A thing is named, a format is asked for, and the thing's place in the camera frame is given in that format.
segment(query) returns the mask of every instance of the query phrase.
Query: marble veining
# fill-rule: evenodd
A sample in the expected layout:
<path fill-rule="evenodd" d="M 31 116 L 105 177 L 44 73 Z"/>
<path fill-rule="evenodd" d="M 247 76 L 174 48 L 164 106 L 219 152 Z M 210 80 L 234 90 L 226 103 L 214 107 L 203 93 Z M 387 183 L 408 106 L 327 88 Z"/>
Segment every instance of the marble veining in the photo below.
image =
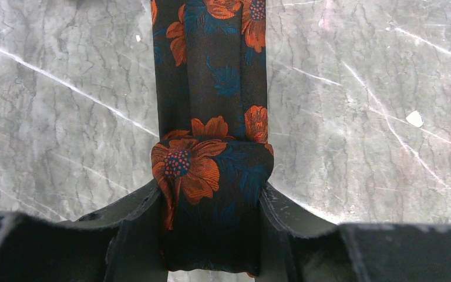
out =
<path fill-rule="evenodd" d="M 150 14 L 0 0 L 0 210 L 76 220 L 152 178 Z M 267 72 L 274 187 L 336 223 L 451 224 L 451 1 L 269 0 Z"/>

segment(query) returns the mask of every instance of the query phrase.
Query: black metal frame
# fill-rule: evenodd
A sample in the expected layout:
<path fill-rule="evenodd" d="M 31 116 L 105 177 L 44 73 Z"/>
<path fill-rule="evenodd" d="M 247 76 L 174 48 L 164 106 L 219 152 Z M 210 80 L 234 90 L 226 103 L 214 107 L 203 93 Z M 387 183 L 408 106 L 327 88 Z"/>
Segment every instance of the black metal frame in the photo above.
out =
<path fill-rule="evenodd" d="M 78 221 L 0 212 L 0 282 L 165 282 L 153 180 Z M 257 282 L 451 281 L 451 226 L 342 224 L 269 184 Z"/>

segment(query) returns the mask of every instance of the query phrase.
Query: orange flower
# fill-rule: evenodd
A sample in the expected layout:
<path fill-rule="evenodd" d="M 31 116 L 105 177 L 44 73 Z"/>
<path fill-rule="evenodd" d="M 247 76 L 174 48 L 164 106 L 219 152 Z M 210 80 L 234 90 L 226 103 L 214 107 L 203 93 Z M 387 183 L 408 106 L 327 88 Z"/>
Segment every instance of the orange flower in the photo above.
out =
<path fill-rule="evenodd" d="M 203 0 L 207 10 L 216 19 L 230 19 L 241 7 L 239 0 Z"/>
<path fill-rule="evenodd" d="M 265 144 L 264 146 L 267 150 L 269 150 L 269 153 L 271 153 L 271 155 L 274 155 L 274 149 L 272 148 L 271 144 Z"/>
<path fill-rule="evenodd" d="M 191 120 L 191 128 L 193 129 L 193 136 L 207 136 L 216 138 L 232 138 L 227 136 L 229 126 L 224 121 L 222 116 L 212 117 L 207 125 L 204 125 L 199 119 Z"/>
<path fill-rule="evenodd" d="M 189 130 L 180 130 L 180 129 L 172 130 L 171 132 L 163 136 L 163 140 L 176 137 L 190 137 Z"/>
<path fill-rule="evenodd" d="M 203 197 L 212 198 L 213 192 L 218 191 L 220 172 L 211 157 L 220 154 L 226 145 L 217 139 L 176 139 L 169 141 L 169 147 L 153 147 L 153 176 L 167 201 L 166 229 L 173 229 L 180 190 L 190 204 L 198 204 Z"/>
<path fill-rule="evenodd" d="M 173 22 L 167 29 L 167 38 L 175 38 L 170 44 L 170 49 L 176 60 L 176 66 L 187 62 L 186 39 L 184 38 L 184 7 L 179 8 L 179 21 Z"/>
<path fill-rule="evenodd" d="M 158 7 L 156 6 L 156 0 L 151 0 L 151 20 L 156 22 L 156 15 L 158 14 Z"/>
<path fill-rule="evenodd" d="M 265 47 L 265 0 L 242 0 L 243 18 L 241 34 L 244 34 L 246 45 L 262 52 Z"/>
<path fill-rule="evenodd" d="M 246 138 L 248 140 L 267 144 L 267 108 L 252 106 L 244 114 L 244 123 L 246 127 Z"/>

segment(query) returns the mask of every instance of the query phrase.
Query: floral necktie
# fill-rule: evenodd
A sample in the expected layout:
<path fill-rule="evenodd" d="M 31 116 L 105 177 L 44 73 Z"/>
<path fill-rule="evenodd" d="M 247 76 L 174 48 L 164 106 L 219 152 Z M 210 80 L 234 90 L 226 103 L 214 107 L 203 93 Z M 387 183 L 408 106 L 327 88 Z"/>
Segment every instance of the floral necktie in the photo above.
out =
<path fill-rule="evenodd" d="M 258 275 L 259 194 L 274 164 L 265 0 L 152 0 L 152 20 L 161 253 L 170 271 Z"/>

